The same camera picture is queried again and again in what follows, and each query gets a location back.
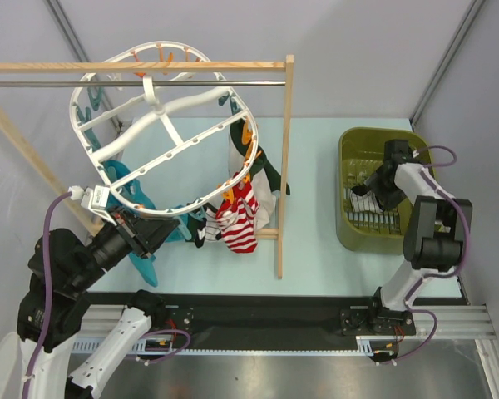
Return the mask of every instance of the sock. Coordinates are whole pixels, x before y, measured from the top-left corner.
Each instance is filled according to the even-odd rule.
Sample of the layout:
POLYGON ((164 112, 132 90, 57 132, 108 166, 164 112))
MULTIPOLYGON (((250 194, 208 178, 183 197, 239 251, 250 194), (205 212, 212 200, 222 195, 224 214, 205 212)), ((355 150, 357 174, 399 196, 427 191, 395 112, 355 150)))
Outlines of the sock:
MULTIPOLYGON (((245 156, 250 144, 244 144, 242 142, 242 135, 244 131, 244 120, 239 120, 230 125, 230 138, 231 143, 234 150, 237 151, 242 157, 245 156)), ((260 155, 255 159, 251 168, 249 168, 249 174, 253 178, 257 173, 259 173, 262 169, 266 173, 266 177, 268 178, 269 187, 272 192, 281 190, 281 174, 270 164, 268 158, 266 157, 266 153, 259 145, 257 152, 260 152, 260 155)), ((290 186, 286 185, 286 194, 290 195, 290 186)))
POLYGON ((207 219, 202 219, 198 222, 198 226, 196 229, 196 236, 194 238, 194 244, 196 248, 203 247, 205 242, 205 227, 207 225, 207 219))
POLYGON ((234 187, 233 204, 224 201, 216 213, 216 222, 227 247, 237 254, 249 254, 255 251, 254 218, 259 208, 251 183, 242 188, 234 187))
POLYGON ((218 209, 213 205, 207 203, 204 205, 205 217, 205 241, 220 241, 222 239, 222 232, 216 222, 216 213, 218 209))

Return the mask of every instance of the orange clothespin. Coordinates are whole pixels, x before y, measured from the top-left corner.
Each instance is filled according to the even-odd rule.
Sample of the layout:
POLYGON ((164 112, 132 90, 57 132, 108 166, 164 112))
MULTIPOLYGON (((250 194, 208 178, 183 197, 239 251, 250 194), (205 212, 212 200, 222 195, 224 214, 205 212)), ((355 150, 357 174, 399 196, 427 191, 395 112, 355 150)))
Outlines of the orange clothespin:
MULTIPOLYGON (((133 56, 133 58, 135 58, 135 61, 141 62, 141 60, 139 60, 139 56, 136 55, 136 51, 135 50, 133 50, 131 52, 131 55, 133 56)), ((144 77, 144 76, 146 76, 146 74, 144 72, 137 72, 136 75, 138 77, 144 77)))
MULTIPOLYGON (((165 61, 165 55, 163 54, 163 46, 161 44, 157 45, 157 48, 159 49, 159 61, 164 62, 165 61)), ((166 62, 172 62, 174 61, 174 53, 170 52, 168 55, 168 59, 166 62)))
POLYGON ((246 120, 244 122, 244 127, 242 128, 242 144, 248 144, 252 136, 253 132, 250 130, 250 122, 246 120))
MULTIPOLYGON (((231 182, 231 179, 228 179, 226 181, 227 184, 229 184, 231 182)), ((233 204, 235 202, 235 193, 233 192, 233 189, 230 188, 229 190, 227 191, 224 191, 222 193, 222 198, 224 198, 224 200, 228 201, 230 204, 233 204)))
MULTIPOLYGON (((248 150, 246 151, 246 155, 244 157, 245 160, 248 160, 251 156, 251 151, 253 151, 253 146, 255 144, 257 140, 256 139, 252 139, 251 140, 251 143, 249 144, 249 147, 248 147, 248 150)), ((263 153, 263 151, 258 151, 257 152, 257 155, 255 156, 255 159, 259 158, 259 155, 261 155, 263 153)))

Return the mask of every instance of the metal floor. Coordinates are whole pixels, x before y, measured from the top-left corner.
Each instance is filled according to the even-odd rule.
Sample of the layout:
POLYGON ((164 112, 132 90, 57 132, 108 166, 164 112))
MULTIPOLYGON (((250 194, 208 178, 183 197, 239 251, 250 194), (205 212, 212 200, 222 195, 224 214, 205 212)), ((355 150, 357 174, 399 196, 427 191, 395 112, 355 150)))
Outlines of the metal floor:
MULTIPOLYGON (((85 358, 73 356, 71 367, 85 358)), ((490 399, 472 341, 431 342, 397 367, 365 357, 179 356, 123 362, 101 396, 140 399, 490 399)))

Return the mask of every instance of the cable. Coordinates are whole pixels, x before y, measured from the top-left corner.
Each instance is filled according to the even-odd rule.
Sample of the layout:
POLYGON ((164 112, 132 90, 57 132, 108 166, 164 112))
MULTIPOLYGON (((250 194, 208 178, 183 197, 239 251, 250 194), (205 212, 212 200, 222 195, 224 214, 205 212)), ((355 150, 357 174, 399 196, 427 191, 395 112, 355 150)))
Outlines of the cable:
MULTIPOLYGON (((442 147, 442 145, 434 145, 433 147, 442 147)), ((453 198, 451 198, 444 190, 440 190, 440 187, 437 186, 427 175, 428 172, 426 172, 426 169, 420 170, 419 174, 422 176, 422 178, 426 181, 426 183, 437 193, 439 194, 442 198, 444 198, 454 209, 457 211, 458 217, 462 221, 462 227, 464 230, 464 242, 462 243, 463 249, 462 249, 462 257, 460 260, 460 264, 455 268, 455 270, 451 273, 448 274, 432 274, 428 273, 422 276, 420 280, 418 280, 412 288, 410 288, 410 291, 408 291, 407 295, 405 296, 405 308, 412 314, 414 313, 423 313, 423 314, 428 314, 431 316, 433 325, 432 325, 432 330, 425 338, 425 340, 416 348, 414 348, 412 351, 409 353, 405 353, 404 355, 398 357, 395 360, 403 360, 406 359, 407 357, 411 357, 414 353, 419 351, 422 347, 427 345, 428 343, 431 342, 432 338, 434 337, 434 334, 436 334, 436 331, 438 329, 438 319, 436 317, 436 314, 431 312, 430 310, 426 309, 413 309, 409 305, 410 298, 416 293, 416 291, 422 286, 423 280, 427 278, 453 278, 460 274, 460 272, 463 270, 464 266, 466 265, 467 262, 467 255, 469 252, 469 245, 470 245, 470 231, 469 231, 469 223, 467 222, 466 215, 464 214, 464 211, 462 208, 455 202, 453 198)), ((393 364, 395 361, 390 361, 390 362, 385 362, 383 364, 393 364)))
POLYGON ((395 333, 396 333, 396 344, 400 344, 401 342, 403 342, 405 340, 405 332, 403 331, 403 329, 401 328, 401 326, 396 326, 394 328, 394 330, 395 330, 395 333))
POLYGON ((445 145, 430 145, 429 147, 420 148, 419 150, 416 150, 416 152, 418 154, 421 154, 422 152, 425 152, 427 150, 432 150, 435 148, 447 151, 449 154, 452 155, 452 160, 445 163, 445 164, 428 164, 428 165, 425 165, 426 168, 442 168, 444 166, 451 166, 451 165, 455 165, 457 163, 457 153, 455 151, 451 150, 449 147, 446 147, 445 145))
POLYGON ((168 359, 174 357, 175 355, 177 355, 179 352, 184 351, 185 349, 187 349, 188 346, 190 345, 190 334, 187 331, 184 331, 184 330, 169 329, 169 330, 159 330, 159 331, 149 332, 149 333, 144 334, 142 336, 142 338, 146 338, 146 337, 151 337, 152 335, 174 334, 174 333, 184 335, 186 337, 185 344, 182 347, 178 347, 175 351, 172 351, 172 352, 164 355, 163 357, 159 357, 159 358, 153 359, 153 360, 146 360, 146 361, 144 361, 144 365, 145 366, 148 366, 148 364, 155 364, 155 363, 159 363, 159 362, 163 362, 165 360, 168 360, 168 359))
POLYGON ((50 316, 52 315, 52 269, 50 267, 50 222, 52 220, 52 214, 57 205, 72 196, 72 192, 67 192, 65 194, 59 195, 53 200, 47 210, 47 214, 44 218, 44 226, 42 228, 42 264, 44 267, 44 316, 42 318, 41 334, 37 340, 37 345, 33 350, 30 361, 26 368, 26 381, 22 387, 22 399, 27 399, 30 391, 30 382, 32 380, 33 369, 35 368, 35 362, 39 356, 39 352, 42 349, 42 344, 47 337, 48 327, 50 326, 50 316))
MULTIPOLYGON (((172 330, 177 330, 177 326, 175 325, 174 320, 172 320, 171 318, 169 318, 167 320, 167 322, 170 325, 170 327, 172 328, 172 330)), ((172 342, 174 342, 176 338, 177 338, 177 334, 174 333, 174 337, 172 338, 172 342)))

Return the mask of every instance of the metal rod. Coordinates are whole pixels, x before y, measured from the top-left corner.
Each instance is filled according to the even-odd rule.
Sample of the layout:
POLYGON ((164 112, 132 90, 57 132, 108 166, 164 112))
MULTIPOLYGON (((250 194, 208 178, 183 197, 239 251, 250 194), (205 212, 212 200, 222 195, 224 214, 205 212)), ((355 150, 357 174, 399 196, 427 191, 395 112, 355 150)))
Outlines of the metal rod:
MULTIPOLYGON (((76 60, 79 62, 90 62, 91 59, 86 54, 85 48, 83 47, 82 42, 80 41, 76 31, 74 30, 74 27, 68 19, 65 10, 63 10, 63 7, 59 0, 44 0, 44 3, 46 3, 48 11, 50 12, 50 15, 57 25, 57 29, 59 29, 59 31, 61 32, 63 39, 70 48, 72 54, 74 55, 74 58, 76 58, 76 60)), ((114 108, 111 103, 111 99, 108 96, 103 96, 101 98, 101 105, 106 111, 112 110, 114 108)), ((118 119, 118 116, 113 116, 111 118, 111 123, 113 125, 113 128, 115 129, 116 135, 119 135, 122 123, 118 119)))
POLYGON ((445 76, 447 69, 449 69, 453 58, 457 55, 458 50, 463 44, 467 34, 470 32, 470 29, 477 19, 477 16, 482 9, 482 5, 485 2, 486 0, 473 0, 469 8, 467 9, 466 15, 462 19, 460 26, 455 32, 451 43, 447 47, 442 60, 438 64, 438 67, 434 72, 431 81, 428 83, 427 88, 423 92, 419 102, 416 105, 416 108, 414 109, 413 114, 410 117, 410 122, 413 130, 416 129, 417 122, 422 117, 423 111, 427 107, 427 104, 431 100, 432 95, 436 91, 437 87, 440 85, 440 81, 445 76))
MULTIPOLYGON (((154 81, 153 86, 284 86, 284 81, 154 81)), ((0 87, 142 87, 142 81, 0 81, 0 87)))

